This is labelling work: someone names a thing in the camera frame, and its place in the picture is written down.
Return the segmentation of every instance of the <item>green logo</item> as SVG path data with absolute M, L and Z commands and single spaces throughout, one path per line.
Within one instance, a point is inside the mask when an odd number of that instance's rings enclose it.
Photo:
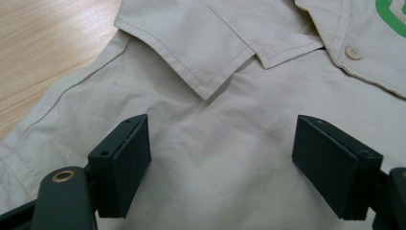
M 376 0 L 379 16 L 398 34 L 406 37 L 405 0 Z

